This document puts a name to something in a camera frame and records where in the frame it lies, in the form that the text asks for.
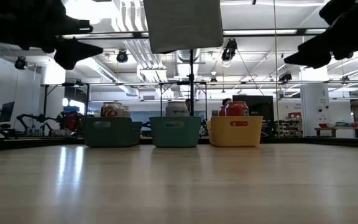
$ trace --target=teal bin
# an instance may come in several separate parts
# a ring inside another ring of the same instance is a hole
[[[82,118],[89,147],[129,147],[139,144],[142,122],[130,118]]]
[[[196,147],[200,117],[150,118],[153,145],[157,147]]]

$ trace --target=white wall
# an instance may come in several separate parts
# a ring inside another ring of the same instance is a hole
[[[19,71],[14,64],[0,58],[0,107],[15,101],[10,124],[14,126],[16,116],[39,114],[40,74],[31,70]],[[19,122],[15,128],[24,130]]]
[[[56,63],[51,63],[47,67],[42,67],[41,73],[42,84],[62,84],[66,79],[66,70]],[[63,111],[62,101],[65,97],[65,88],[61,86],[56,88],[48,87],[48,92],[50,92],[50,94],[47,98],[47,110],[45,116],[56,118]],[[39,93],[39,108],[41,113],[44,112],[44,94],[45,87],[41,87]],[[59,129],[58,123],[53,121],[48,123],[53,129]]]

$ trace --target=table surface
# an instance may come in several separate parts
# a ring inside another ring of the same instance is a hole
[[[358,223],[358,148],[0,151],[2,223]]]

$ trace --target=ceiling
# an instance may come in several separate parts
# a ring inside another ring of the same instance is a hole
[[[96,11],[95,15],[87,16],[95,20],[94,32],[117,32],[112,26],[112,21],[116,21],[112,16],[114,13],[108,7],[110,2],[92,2],[91,6],[80,7],[80,2],[71,0],[78,7],[77,11]],[[136,10],[135,3],[138,0],[117,0],[116,2],[122,2],[122,7],[125,9],[125,5],[131,4],[131,10]],[[278,29],[297,29],[297,28],[323,28],[327,27],[327,24],[318,16],[318,12],[321,7],[326,4],[327,1],[322,0],[276,0],[276,7],[272,6],[273,1],[270,0],[257,0],[256,5],[251,5],[251,0],[235,0],[226,1],[221,0],[221,14],[223,29],[274,29],[275,23]],[[142,12],[142,18],[144,19],[143,3],[140,1],[140,10]],[[131,17],[132,25],[134,25],[134,13]],[[308,40],[311,37],[293,36],[293,37],[238,37],[236,38],[237,47],[241,54],[232,59],[229,67],[223,67],[223,62],[220,59],[222,47],[201,49],[201,57],[198,62],[196,81],[209,80],[212,77],[211,72],[216,72],[214,75],[218,81],[225,82],[238,82],[248,81],[251,77],[255,81],[269,81],[270,77],[274,77],[277,68],[284,65],[283,57],[287,57],[297,50],[297,46],[303,41]],[[128,43],[126,40],[82,40],[82,42],[97,45],[104,48],[104,53],[96,57],[96,60],[103,64],[103,67],[113,73],[120,82],[141,82],[139,79],[139,63],[134,58],[136,53],[127,50],[129,55],[128,62],[118,63],[116,55],[119,49],[127,49]],[[14,58],[20,54],[23,54],[20,49],[13,46],[1,45],[0,57]],[[39,50],[31,50],[27,53],[27,59],[36,63],[37,65],[45,65],[51,59],[53,55],[45,55]],[[166,68],[167,80],[179,80],[184,78],[178,71],[177,55],[176,53],[158,55],[161,59],[162,65]],[[285,70],[291,72],[293,79],[298,78],[300,71],[299,66],[286,65]],[[343,62],[331,62],[328,65],[328,74],[332,79],[340,78],[345,74],[352,75],[352,72],[358,71],[358,57],[356,59],[344,60]],[[67,79],[78,78],[83,82],[100,83],[108,82],[105,78],[90,68],[86,64],[79,63],[74,70],[67,71]],[[341,85],[331,85],[330,88],[340,88]],[[209,88],[222,88],[220,85],[209,86]],[[225,85],[225,88],[254,88],[254,86],[236,86]],[[263,88],[275,88],[275,86],[264,86]],[[173,91],[179,91],[180,89],[172,86]],[[122,91],[120,88],[111,87],[93,88],[92,91]],[[140,88],[140,91],[155,91],[153,88]]]

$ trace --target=cable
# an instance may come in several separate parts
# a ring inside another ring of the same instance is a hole
[[[245,61],[244,61],[244,59],[242,59],[242,56],[241,56],[241,54],[240,54],[240,50],[239,50],[238,48],[237,48],[237,51],[239,52],[241,61],[242,61],[242,63],[244,64],[244,66],[245,66],[245,68],[246,68],[246,70],[247,70],[249,76],[251,77],[252,81],[254,82],[254,84],[255,84],[255,86],[256,86],[256,89],[258,89],[258,90],[260,91],[260,93],[264,96],[264,93],[262,92],[262,90],[260,90],[259,86],[256,84],[254,78],[252,77],[250,71],[248,70],[248,67],[247,67],[247,65],[246,65],[246,63],[245,63]]]
[[[17,81],[18,81],[18,79],[19,79],[19,70],[17,70],[17,75],[16,75],[15,94],[13,95],[14,101],[16,101],[16,91],[17,91]]]
[[[278,121],[278,137],[280,137],[280,116],[278,113],[278,99],[280,94],[278,93],[278,62],[277,62],[277,18],[276,18],[276,0],[273,0],[274,10],[274,41],[275,41],[275,61],[276,61],[276,113]]]

